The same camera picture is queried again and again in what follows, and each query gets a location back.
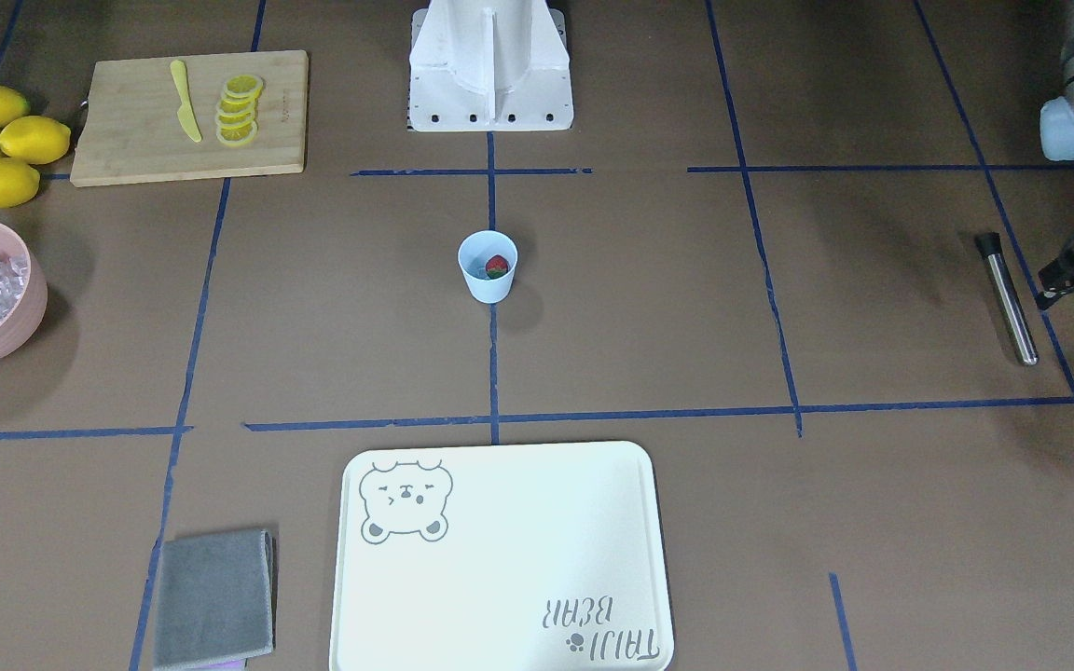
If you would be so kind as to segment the red strawberry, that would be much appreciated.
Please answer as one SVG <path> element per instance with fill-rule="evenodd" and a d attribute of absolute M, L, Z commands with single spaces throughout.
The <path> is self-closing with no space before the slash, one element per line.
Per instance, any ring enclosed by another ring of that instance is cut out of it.
<path fill-rule="evenodd" d="M 490 281 L 503 279 L 512 269 L 510 260 L 507 256 L 502 254 L 491 256 L 490 259 L 487 259 L 485 265 Z"/>

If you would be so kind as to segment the clear ice cube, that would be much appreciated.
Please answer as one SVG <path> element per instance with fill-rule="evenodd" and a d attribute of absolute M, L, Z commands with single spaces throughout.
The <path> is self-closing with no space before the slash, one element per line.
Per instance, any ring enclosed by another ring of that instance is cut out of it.
<path fill-rule="evenodd" d="M 466 276 L 471 277 L 471 279 L 477 281 L 489 281 L 490 276 L 487 272 L 487 265 L 470 265 L 465 269 Z"/>

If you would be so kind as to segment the metal muddler stick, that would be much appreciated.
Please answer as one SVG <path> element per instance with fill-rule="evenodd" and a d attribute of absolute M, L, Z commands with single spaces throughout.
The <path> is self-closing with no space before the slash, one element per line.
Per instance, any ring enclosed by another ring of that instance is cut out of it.
<path fill-rule="evenodd" d="M 1026 321 L 1017 288 L 1012 281 L 1000 234 L 997 232 L 979 233 L 973 237 L 973 245 L 979 251 L 992 281 L 998 309 L 1006 323 L 1008 335 L 1014 348 L 1015 358 L 1025 366 L 1035 366 L 1040 362 L 1037 348 L 1031 338 L 1030 327 Z"/>

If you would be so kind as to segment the light blue plastic cup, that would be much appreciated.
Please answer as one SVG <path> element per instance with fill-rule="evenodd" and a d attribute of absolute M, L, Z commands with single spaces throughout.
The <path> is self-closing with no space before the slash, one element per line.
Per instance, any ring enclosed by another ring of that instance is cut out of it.
<path fill-rule="evenodd" d="M 511 292 L 518 267 L 518 248 L 507 235 L 494 230 L 481 230 L 461 242 L 458 262 L 471 297 L 495 305 Z"/>

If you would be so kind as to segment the cream bear tray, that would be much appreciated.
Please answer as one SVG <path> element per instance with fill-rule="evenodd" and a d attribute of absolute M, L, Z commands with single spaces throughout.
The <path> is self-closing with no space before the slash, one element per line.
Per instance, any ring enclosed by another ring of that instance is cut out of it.
<path fill-rule="evenodd" d="M 333 670 L 666 670 L 673 657 L 642 446 L 410 447 L 347 464 Z"/>

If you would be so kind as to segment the lemon slices row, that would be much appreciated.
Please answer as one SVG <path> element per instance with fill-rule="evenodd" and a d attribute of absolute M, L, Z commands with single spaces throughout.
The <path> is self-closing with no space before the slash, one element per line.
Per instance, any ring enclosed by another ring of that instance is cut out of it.
<path fill-rule="evenodd" d="M 214 107 L 214 137 L 223 147 L 250 144 L 259 131 L 257 106 L 265 88 L 264 77 L 238 74 L 227 79 Z"/>

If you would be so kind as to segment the grey folded cloth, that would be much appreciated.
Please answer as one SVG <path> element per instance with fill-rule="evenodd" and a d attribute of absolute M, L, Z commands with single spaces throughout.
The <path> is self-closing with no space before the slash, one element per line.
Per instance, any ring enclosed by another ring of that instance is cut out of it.
<path fill-rule="evenodd" d="M 252 529 L 179 538 L 160 560 L 153 668 L 240 670 L 274 650 L 274 543 Z"/>

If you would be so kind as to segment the yellow plastic knife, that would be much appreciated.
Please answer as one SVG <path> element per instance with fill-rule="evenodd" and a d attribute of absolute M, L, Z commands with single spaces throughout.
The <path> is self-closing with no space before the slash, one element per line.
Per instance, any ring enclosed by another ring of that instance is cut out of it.
<path fill-rule="evenodd" d="M 198 128 L 195 110 L 193 110 L 192 105 L 190 85 L 188 85 L 187 65 L 183 60 L 176 59 L 170 62 L 168 69 L 170 69 L 176 97 L 178 97 L 176 119 L 178 119 L 182 132 L 188 140 L 195 142 L 195 144 L 200 144 L 200 142 L 203 141 L 203 135 L 201 135 L 200 128 Z"/>

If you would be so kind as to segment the wooden cutting board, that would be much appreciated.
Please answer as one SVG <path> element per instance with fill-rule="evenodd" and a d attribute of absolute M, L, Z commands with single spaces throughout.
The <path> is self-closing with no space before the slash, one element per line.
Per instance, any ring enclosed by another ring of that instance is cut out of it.
<path fill-rule="evenodd" d="M 69 180 L 76 187 L 256 177 L 304 170 L 304 50 L 95 63 Z"/>

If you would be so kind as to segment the yellow lemon front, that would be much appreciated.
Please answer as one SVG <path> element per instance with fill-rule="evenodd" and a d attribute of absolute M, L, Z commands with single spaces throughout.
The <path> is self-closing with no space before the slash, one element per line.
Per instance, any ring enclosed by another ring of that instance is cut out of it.
<path fill-rule="evenodd" d="M 0 209 L 18 207 L 38 194 L 41 173 L 21 158 L 0 157 Z"/>

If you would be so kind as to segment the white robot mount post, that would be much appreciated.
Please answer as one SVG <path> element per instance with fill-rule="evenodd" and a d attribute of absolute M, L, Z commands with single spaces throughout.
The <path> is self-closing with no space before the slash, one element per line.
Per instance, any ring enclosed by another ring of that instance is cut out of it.
<path fill-rule="evenodd" d="M 566 21 L 545 1 L 431 1 L 413 12 L 408 60 L 413 131 L 572 126 Z"/>

